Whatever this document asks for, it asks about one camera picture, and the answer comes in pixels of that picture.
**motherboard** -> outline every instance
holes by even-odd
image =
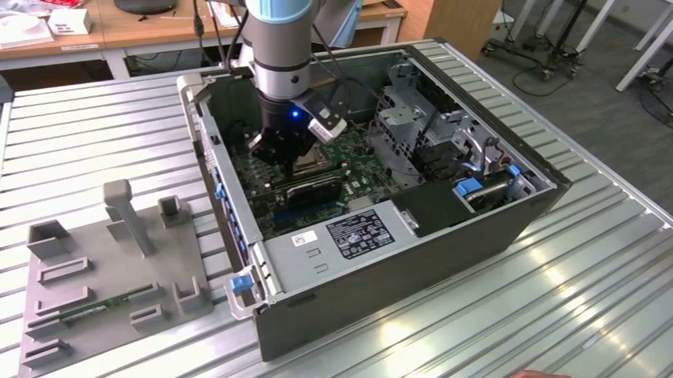
[[[315,143],[294,164],[294,174],[267,165],[244,149],[232,162],[266,239],[327,221],[400,191],[368,145],[364,125],[331,143]]]

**power supply label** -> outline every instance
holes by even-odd
[[[348,260],[395,241],[374,210],[327,224],[327,231]]]

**sticker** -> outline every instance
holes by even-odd
[[[61,47],[63,51],[97,49],[97,43],[91,45],[73,45]]]
[[[374,210],[327,224],[327,231],[348,260],[395,241]]]
[[[303,246],[304,244],[311,243],[315,240],[318,240],[318,236],[315,235],[314,231],[308,231],[304,232],[303,234],[292,236],[294,246]]]

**blue plastic clip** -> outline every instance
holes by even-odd
[[[215,199],[222,200],[227,198],[227,194],[224,193],[224,185],[217,183],[217,188],[215,189]]]
[[[252,277],[250,274],[246,274],[244,276],[238,276],[231,279],[231,290],[236,293],[240,294],[243,291],[250,290],[255,285],[255,282],[252,282]]]
[[[461,181],[459,183],[455,184],[455,189],[461,196],[466,196],[470,193],[482,190],[483,185],[477,181],[477,179],[473,177],[471,179],[466,179]]]
[[[522,174],[522,170],[515,165],[510,165],[507,170],[509,173],[514,176],[514,178],[517,178],[518,175]]]

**slotted aluminum table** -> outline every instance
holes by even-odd
[[[673,373],[670,216],[446,44],[415,44],[574,180],[497,257],[272,362],[226,303],[230,272],[176,73],[17,94],[3,110],[0,378],[17,373],[27,225],[105,218],[97,186],[128,178],[136,208],[191,202],[215,311],[51,376],[509,376]]]

